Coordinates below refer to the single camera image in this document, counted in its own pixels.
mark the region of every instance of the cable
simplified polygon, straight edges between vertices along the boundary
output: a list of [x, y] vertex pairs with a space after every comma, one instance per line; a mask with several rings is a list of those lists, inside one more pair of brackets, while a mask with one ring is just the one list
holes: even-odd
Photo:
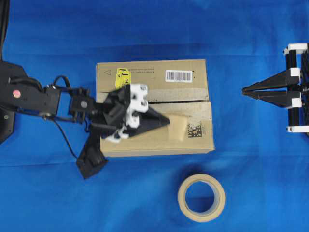
[[85, 119], [85, 124], [86, 124], [86, 126], [85, 126], [85, 131], [88, 133], [88, 132], [89, 132], [89, 128], [88, 128], [88, 122], [87, 122], [86, 119]]
[[10, 13], [10, 1], [1, 1], [0, 2], [1, 17], [0, 17], [0, 60], [2, 59], [2, 49], [6, 36], [6, 31], [8, 28], [9, 22], [9, 13]]
[[309, 69], [308, 69], [308, 59], [307, 59], [307, 52], [302, 54], [301, 56], [301, 71], [304, 74], [304, 81], [307, 82], [307, 78], [309, 76]]
[[71, 145], [70, 145], [70, 143], [69, 143], [69, 141], [68, 141], [68, 139], [67, 139], [67, 137], [66, 137], [66, 135], [65, 135], [65, 133], [64, 133], [64, 131], [63, 131], [63, 129], [61, 128], [61, 126], [60, 126], [53, 118], [46, 118], [46, 119], [51, 120], [51, 121], [53, 121], [53, 122], [56, 124], [56, 126], [57, 126], [57, 127], [59, 128], [59, 130], [61, 131], [61, 133], [62, 133], [62, 135], [63, 135], [63, 138], [64, 138], [64, 140], [66, 141], [66, 143], [67, 143], [67, 145], [68, 145], [68, 147], [69, 147], [69, 149], [70, 149], [70, 152], [72, 153], [72, 155], [73, 155], [75, 158], [78, 158], [78, 157], [75, 155], [75, 153], [73, 152], [72, 147], [71, 147]]
[[44, 91], [40, 82], [31, 77], [21, 76], [21, 77], [12, 77], [9, 79], [9, 84], [16, 84], [16, 83], [29, 84], [36, 87], [40, 92]]
[[67, 88], [71, 88], [71, 85], [70, 85], [70, 82], [68, 80], [68, 78], [66, 76], [63, 76], [63, 75], [60, 75], [60, 76], [57, 76], [56, 79], [54, 80], [53, 82], [53, 85], [56, 86], [56, 83], [57, 81], [62, 78], [62, 80], [64, 81], [64, 83], [66, 84], [66, 87]]

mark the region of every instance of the black cable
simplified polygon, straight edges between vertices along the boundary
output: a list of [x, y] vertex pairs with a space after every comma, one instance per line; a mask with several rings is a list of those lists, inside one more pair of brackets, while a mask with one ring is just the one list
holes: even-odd
[[58, 81], [60, 78], [64, 81], [64, 83], [66, 84], [66, 87], [67, 87], [67, 88], [71, 88], [71, 85], [70, 85], [70, 82], [69, 82], [68, 78], [67, 78], [66, 76], [63, 76], [63, 75], [60, 75], [60, 76], [56, 77], [56, 79], [55, 79], [54, 82], [53, 82], [53, 85], [54, 85], [54, 86], [57, 86], [56, 83], [57, 83], [57, 81]]
[[301, 56], [301, 69], [303, 71], [304, 74], [306, 74], [306, 76], [308, 77], [309, 76], [309, 70], [308, 70], [308, 59], [306, 57], [306, 54], [303, 54]]
[[2, 59], [2, 50], [3, 44], [6, 36], [6, 31], [8, 28], [9, 22], [9, 12], [10, 12], [10, 1], [9, 0], [2, 0], [0, 2], [0, 10], [1, 10], [1, 17], [0, 17], [0, 60]]
[[12, 77], [9, 79], [9, 84], [24, 83], [36, 87], [40, 92], [43, 92], [43, 87], [40, 82], [34, 78], [27, 76]]
[[62, 122], [76, 122], [76, 120], [73, 117], [55, 116], [54, 119], [57, 120], [57, 121], [62, 121]]
[[15, 108], [15, 107], [10, 108], [9, 106], [0, 105], [0, 109], [7, 110], [7, 111], [13, 111], [13, 112], [17, 113], [17, 108]]
[[303, 53], [301, 58], [302, 58], [302, 61], [308, 64], [308, 53], [307, 52]]
[[89, 128], [88, 128], [88, 122], [87, 122], [86, 119], [85, 119], [85, 124], [86, 124], [85, 131], [88, 133], [89, 132]]
[[72, 147], [71, 147], [71, 145], [70, 145], [70, 143], [69, 143], [69, 141], [68, 141], [68, 139], [67, 139], [67, 137], [66, 137], [66, 135], [65, 135], [65, 133], [64, 133], [64, 131], [63, 131], [63, 129], [61, 128], [61, 126], [60, 126], [53, 118], [46, 118], [46, 119], [51, 120], [51, 121], [53, 121], [53, 122], [56, 124], [56, 126], [57, 126], [57, 127], [59, 128], [59, 130], [61, 131], [61, 133], [62, 133], [62, 135], [63, 135], [63, 138], [64, 138], [64, 140], [66, 141], [66, 143], [67, 143], [67, 145], [68, 145], [68, 147], [69, 147], [69, 149], [70, 149], [70, 152], [72, 153], [72, 155], [73, 155], [75, 158], [78, 158], [78, 157], [75, 155], [75, 153], [73, 152]]

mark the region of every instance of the white plastic bracket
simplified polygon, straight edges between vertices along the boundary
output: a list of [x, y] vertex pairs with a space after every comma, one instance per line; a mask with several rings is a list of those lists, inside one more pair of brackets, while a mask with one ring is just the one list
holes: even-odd
[[301, 100], [301, 93], [299, 92], [299, 98], [292, 98], [292, 105], [290, 107], [286, 107], [286, 109], [301, 108], [301, 107], [303, 107], [303, 103]]
[[115, 131], [111, 136], [106, 137], [106, 140], [119, 143], [121, 139], [129, 138], [128, 134], [123, 133], [127, 129], [127, 126], [131, 128], [137, 128], [140, 125], [140, 116], [135, 116], [135, 112], [146, 113], [149, 109], [148, 101], [145, 97], [148, 94], [148, 87], [142, 84], [131, 84], [131, 103], [126, 111], [125, 122], [121, 129]]
[[300, 68], [290, 68], [290, 76], [297, 76], [300, 82]]
[[291, 133], [306, 133], [309, 132], [309, 126], [291, 126], [286, 127], [286, 130]]
[[290, 52], [290, 50], [296, 50], [296, 54], [303, 54], [308, 49], [306, 43], [290, 43], [283, 51], [283, 54], [286, 55]]

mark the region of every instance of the screw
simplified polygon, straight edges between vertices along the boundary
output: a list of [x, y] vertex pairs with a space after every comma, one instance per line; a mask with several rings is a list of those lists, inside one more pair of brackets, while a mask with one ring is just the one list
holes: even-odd
[[86, 101], [81, 101], [81, 107], [83, 108], [83, 109], [85, 109], [85, 108], [87, 108], [88, 107], [88, 103], [86, 102]]

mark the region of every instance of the warning symbol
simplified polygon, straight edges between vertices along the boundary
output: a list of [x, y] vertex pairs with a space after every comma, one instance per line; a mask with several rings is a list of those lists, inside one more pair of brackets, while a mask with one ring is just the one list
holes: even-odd
[[110, 76], [111, 75], [111, 70], [110, 69], [106, 70], [104, 73]]

